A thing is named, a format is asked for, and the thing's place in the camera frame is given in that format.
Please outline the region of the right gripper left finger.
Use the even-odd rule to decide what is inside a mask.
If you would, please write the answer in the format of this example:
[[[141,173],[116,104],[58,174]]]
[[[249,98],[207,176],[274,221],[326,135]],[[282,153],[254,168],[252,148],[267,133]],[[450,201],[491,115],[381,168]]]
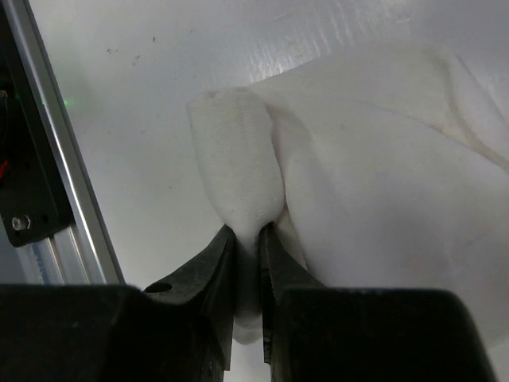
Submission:
[[[235,235],[145,290],[1,288],[4,381],[221,381],[230,368]]]

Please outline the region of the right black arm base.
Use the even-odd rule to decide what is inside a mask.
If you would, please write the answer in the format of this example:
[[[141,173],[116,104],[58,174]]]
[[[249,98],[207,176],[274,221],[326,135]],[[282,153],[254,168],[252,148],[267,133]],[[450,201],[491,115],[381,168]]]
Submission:
[[[1,218],[16,248],[46,239],[72,222],[5,10],[1,11]]]

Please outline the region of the aluminium frame rail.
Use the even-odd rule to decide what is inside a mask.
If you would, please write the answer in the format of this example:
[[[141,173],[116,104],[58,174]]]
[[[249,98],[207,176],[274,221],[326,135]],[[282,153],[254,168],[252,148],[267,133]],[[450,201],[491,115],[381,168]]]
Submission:
[[[122,284],[124,277],[30,4],[4,1],[2,7],[72,209],[71,224],[41,242],[49,251],[56,282]]]

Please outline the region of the white sock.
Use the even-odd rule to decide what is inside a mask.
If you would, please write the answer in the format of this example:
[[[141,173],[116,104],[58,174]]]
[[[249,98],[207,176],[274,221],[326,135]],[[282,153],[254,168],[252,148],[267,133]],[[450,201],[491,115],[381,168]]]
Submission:
[[[458,295],[508,336],[508,113],[448,49],[357,46],[187,106],[239,244],[234,337],[261,337],[258,234],[335,287]]]

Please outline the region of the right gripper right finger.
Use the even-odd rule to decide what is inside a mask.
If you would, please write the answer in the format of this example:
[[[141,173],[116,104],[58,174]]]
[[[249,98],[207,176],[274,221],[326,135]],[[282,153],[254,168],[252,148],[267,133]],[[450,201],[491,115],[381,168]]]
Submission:
[[[445,290],[336,288],[259,235],[263,351],[274,381],[493,381],[465,305]]]

